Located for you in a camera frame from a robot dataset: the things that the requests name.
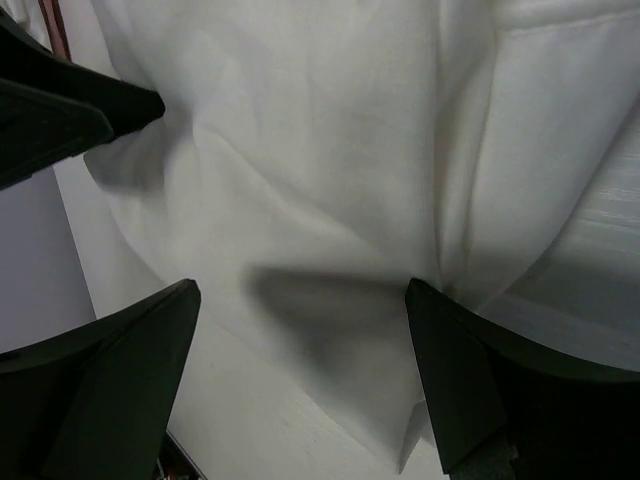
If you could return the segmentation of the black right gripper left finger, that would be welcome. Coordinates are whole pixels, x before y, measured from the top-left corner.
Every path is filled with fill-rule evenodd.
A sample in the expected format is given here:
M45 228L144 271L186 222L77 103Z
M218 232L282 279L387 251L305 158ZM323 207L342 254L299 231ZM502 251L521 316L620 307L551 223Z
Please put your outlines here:
M197 283L184 279L2 353L2 478L151 478L200 305Z

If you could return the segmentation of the white printed t-shirt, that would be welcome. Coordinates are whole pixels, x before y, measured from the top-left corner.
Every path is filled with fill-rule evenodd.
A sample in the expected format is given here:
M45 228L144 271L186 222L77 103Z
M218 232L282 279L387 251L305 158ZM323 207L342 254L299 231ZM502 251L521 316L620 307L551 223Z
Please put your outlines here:
M635 1L97 1L162 118L86 155L127 243L402 466L404 292L556 344L639 335Z

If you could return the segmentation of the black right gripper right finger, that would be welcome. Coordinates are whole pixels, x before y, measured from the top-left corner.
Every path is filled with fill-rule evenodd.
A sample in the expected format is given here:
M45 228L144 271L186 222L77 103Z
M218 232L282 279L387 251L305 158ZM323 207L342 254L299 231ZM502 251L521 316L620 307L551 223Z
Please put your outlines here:
M636 372L543 346L419 279L409 282L405 305L448 477L638 477Z

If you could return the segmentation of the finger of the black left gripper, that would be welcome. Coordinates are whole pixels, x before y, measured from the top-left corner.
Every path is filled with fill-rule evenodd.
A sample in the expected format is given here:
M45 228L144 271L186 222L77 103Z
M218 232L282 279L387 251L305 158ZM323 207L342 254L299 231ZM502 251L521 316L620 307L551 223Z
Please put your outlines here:
M97 108L115 137L138 131L165 112L157 92L55 55L5 11L1 13L1 78Z
M1 81L1 188L112 138L98 109L20 83Z

